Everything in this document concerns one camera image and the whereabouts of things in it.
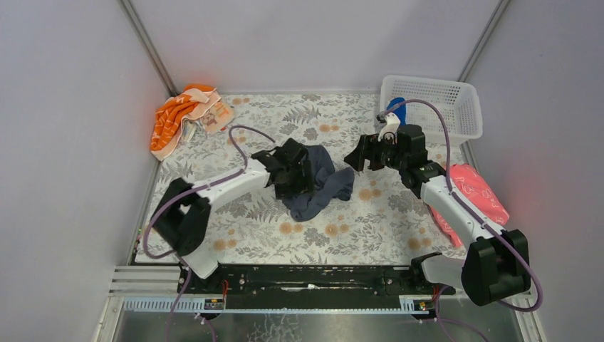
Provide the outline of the dark grey towel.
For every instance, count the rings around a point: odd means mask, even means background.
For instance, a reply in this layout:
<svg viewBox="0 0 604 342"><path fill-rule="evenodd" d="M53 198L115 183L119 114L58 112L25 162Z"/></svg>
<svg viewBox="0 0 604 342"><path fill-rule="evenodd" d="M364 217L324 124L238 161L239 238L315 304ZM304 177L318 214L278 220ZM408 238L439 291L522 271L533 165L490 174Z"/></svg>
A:
<svg viewBox="0 0 604 342"><path fill-rule="evenodd" d="M306 222L316 217L333 199L349 201L353 193L355 172L351 167L335 170L328 151L320 145L306 146L304 161L311 162L314 192L283 199L295 222Z"/></svg>

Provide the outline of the blue towel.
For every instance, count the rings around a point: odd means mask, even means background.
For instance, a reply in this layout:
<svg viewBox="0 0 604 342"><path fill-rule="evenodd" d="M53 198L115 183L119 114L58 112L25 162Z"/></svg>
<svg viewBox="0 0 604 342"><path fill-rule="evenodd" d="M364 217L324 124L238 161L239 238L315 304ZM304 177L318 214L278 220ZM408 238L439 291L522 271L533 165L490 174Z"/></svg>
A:
<svg viewBox="0 0 604 342"><path fill-rule="evenodd" d="M386 110L396 115L401 125L406 125L407 107L404 104L405 99L403 97L393 98L387 105Z"/></svg>

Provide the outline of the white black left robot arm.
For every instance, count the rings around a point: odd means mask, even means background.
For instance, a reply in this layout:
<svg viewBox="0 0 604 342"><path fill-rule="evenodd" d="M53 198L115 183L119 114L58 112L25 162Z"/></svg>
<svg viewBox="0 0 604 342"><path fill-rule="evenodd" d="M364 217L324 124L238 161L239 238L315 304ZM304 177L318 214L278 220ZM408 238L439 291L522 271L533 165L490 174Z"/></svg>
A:
<svg viewBox="0 0 604 342"><path fill-rule="evenodd" d="M283 145L244 158L244 166L230 175L190 183L171 181L148 227L167 242L172 252L201 279L218 268L215 256L203 247L212 212L243 195L267 187L282 200L314 191L308 148L289 138Z"/></svg>

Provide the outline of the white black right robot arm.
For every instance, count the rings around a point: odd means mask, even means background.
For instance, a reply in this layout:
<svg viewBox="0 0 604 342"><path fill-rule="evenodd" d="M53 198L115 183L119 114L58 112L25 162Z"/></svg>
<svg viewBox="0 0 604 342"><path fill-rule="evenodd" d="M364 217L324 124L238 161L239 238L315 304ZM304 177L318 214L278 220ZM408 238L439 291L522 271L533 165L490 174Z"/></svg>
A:
<svg viewBox="0 0 604 342"><path fill-rule="evenodd" d="M435 209L462 241L467 251L464 259L437 252L414 258L410 268L418 282L461 289L477 306L502 301L535 284L525 235L517 229L505 230L464 197L447 170L428 158L420 126L361 135L344 160L356 171L397 170L402 184Z"/></svg>

